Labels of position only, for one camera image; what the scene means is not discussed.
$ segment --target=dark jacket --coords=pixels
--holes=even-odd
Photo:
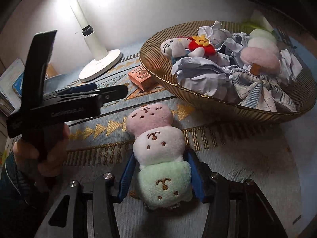
[[[34,237],[43,219],[48,194],[17,170],[13,153],[5,161],[0,180],[0,237]]]

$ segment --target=finger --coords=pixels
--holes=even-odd
[[[69,135],[70,135],[70,129],[69,129],[68,125],[64,123],[63,138],[65,140],[68,140],[69,139]]]
[[[13,145],[13,153],[16,158],[21,159],[37,159],[39,157],[38,150],[30,143],[20,139]]]
[[[64,160],[66,158],[66,147],[68,140],[60,140],[56,143],[54,148],[47,155],[47,161],[50,163],[55,162],[58,159]]]
[[[38,165],[38,170],[44,177],[55,177],[60,175],[62,171],[62,166],[57,166],[55,168],[49,168],[45,163],[40,163]]]
[[[38,165],[39,172],[46,176],[47,173],[61,167],[67,158],[66,147],[68,140],[60,140],[55,147],[48,153],[47,159]]]

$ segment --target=white desk lamp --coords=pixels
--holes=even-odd
[[[89,25],[78,0],[68,0],[73,13],[83,30],[84,40],[95,58],[88,63],[80,72],[79,78],[82,82],[90,81],[114,66],[122,56],[119,49],[107,51],[107,49],[100,43],[96,32]]]

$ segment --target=round basket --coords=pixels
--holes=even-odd
[[[226,120],[281,123],[303,115],[314,106],[317,94],[316,82],[302,60],[299,61],[303,69],[297,77],[297,82],[287,87],[281,87],[293,100],[297,110],[296,113],[276,113],[234,105],[179,86],[176,76],[171,74],[172,63],[162,55],[160,45],[170,38],[195,36],[199,27],[212,26],[214,22],[211,20],[192,21],[175,25],[156,33],[144,43],[140,50],[139,57],[142,65],[159,84],[176,97],[191,104],[193,107],[215,113]],[[253,30],[253,28],[240,23],[227,21],[222,21],[221,23],[223,28],[231,33],[244,32],[249,34]]]

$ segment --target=small cardboard box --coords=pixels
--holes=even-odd
[[[147,90],[156,81],[151,77],[146,69],[142,65],[134,68],[132,71],[128,73],[129,79],[137,85],[143,91]]]

